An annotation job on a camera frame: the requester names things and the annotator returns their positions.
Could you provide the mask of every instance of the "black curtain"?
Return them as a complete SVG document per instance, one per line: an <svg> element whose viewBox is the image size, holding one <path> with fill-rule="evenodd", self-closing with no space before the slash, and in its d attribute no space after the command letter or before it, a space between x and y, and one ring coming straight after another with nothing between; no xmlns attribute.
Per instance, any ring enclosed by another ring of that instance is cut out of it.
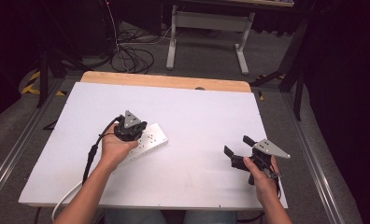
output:
<svg viewBox="0 0 370 224"><path fill-rule="evenodd" d="M342 1L332 18L309 24L306 38L319 46L306 69L311 106L370 223L370 0Z"/></svg>
<svg viewBox="0 0 370 224"><path fill-rule="evenodd" d="M36 64L34 31L10 1L0 1L0 114L21 96L19 83Z"/></svg>

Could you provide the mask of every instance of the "finger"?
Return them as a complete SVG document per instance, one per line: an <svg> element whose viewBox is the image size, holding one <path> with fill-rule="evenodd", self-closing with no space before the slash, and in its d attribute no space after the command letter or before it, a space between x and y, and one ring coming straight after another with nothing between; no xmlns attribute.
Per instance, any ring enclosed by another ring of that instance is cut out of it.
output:
<svg viewBox="0 0 370 224"><path fill-rule="evenodd" d="M257 165L248 157L243 158L244 164L246 164L247 168L249 168L249 171L252 173L254 178L261 177L263 173L258 169Z"/></svg>
<svg viewBox="0 0 370 224"><path fill-rule="evenodd" d="M131 141L127 142L127 145L129 146L130 149L138 147L138 141Z"/></svg>
<svg viewBox="0 0 370 224"><path fill-rule="evenodd" d="M113 123L111 126L109 126L106 133L114 133L114 129L115 129L116 126L118 126L118 123Z"/></svg>
<svg viewBox="0 0 370 224"><path fill-rule="evenodd" d="M272 156L272 159L270 160L272 162L272 165L273 165L273 168L275 169L275 172L279 173L279 169L278 169L278 162L276 160L276 157L275 156Z"/></svg>

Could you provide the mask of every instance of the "metal bracket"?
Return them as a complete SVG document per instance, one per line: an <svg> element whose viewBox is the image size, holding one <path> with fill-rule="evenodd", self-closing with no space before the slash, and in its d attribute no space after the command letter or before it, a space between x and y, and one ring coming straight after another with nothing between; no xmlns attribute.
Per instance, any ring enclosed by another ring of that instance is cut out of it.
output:
<svg viewBox="0 0 370 224"><path fill-rule="evenodd" d="M139 123L141 123L141 120L138 119L132 112L126 110L124 117L124 127L131 128Z"/></svg>
<svg viewBox="0 0 370 224"><path fill-rule="evenodd" d="M279 148L278 146L276 146L274 143L267 139L257 142L254 145L254 148L260 150L264 154L271 156L277 156L284 159L289 159L291 157L290 154L287 154L285 151L283 151L281 148Z"/></svg>

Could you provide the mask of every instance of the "black device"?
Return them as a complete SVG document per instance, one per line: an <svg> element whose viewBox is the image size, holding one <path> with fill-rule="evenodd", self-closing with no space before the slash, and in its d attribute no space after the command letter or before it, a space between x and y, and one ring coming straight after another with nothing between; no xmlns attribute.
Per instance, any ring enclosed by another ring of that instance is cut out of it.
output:
<svg viewBox="0 0 370 224"><path fill-rule="evenodd" d="M252 147L252 155L249 158L255 163L258 169L264 171L269 178L276 179L278 189L278 177L282 175L276 172L272 166L272 155L286 159L289 159L291 156L267 139L256 143L254 140L244 135L243 142ZM242 156L235 155L227 146L224 147L223 152L231 159L232 167L249 172L249 168L244 164ZM249 175L249 184L254 185L254 177L252 174Z"/></svg>
<svg viewBox="0 0 370 224"><path fill-rule="evenodd" d="M123 142L137 141L142 136L142 131L144 131L147 128L148 124L146 121L141 121L140 119L138 119L134 114L132 114L128 110L126 110L124 116L120 115L117 118L114 118L111 122L109 122L109 124L106 126L103 132L99 135L97 142L92 146L92 148L89 151L85 172L83 174L82 184L85 183L87 177L89 176L90 167L92 166L94 156L97 153L98 144L107 134L112 134L106 132L109 129L109 127L116 121L118 122L118 126L114 128L113 134L115 134L115 136L117 136Z"/></svg>

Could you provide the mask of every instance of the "person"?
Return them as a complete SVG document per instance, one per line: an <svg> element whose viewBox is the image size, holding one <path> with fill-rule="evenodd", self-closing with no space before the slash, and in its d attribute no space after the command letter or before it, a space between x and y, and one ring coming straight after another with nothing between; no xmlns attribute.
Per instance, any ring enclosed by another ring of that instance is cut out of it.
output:
<svg viewBox="0 0 370 224"><path fill-rule="evenodd" d="M115 125L116 124L110 126L107 133L113 133ZM77 195L55 219L54 223L91 223L109 176L116 169L118 164L126 158L129 152L137 146L138 143L136 141L122 142L114 134L105 135L102 140L102 155L100 161L78 191ZM268 178L248 157L244 158L244 163L254 176L257 198L263 206L268 223L292 223L279 201L275 180ZM278 166L274 157L272 157L272 165L275 170L278 171ZM108 209L106 212L107 222L114 223L113 220L109 221L109 219L112 219L112 217L115 219L124 215L127 217L124 223L131 223L131 220L128 220L129 215L133 215L134 219L137 220L141 217L138 216L139 214L137 214L137 212L143 213L142 216L147 218L147 222L145 223L165 223L164 217L159 210L136 209ZM208 223L236 223L235 212L188 211L185 219L187 219L189 223L207 223L207 221ZM204 221L195 222L196 219L203 219Z"/></svg>

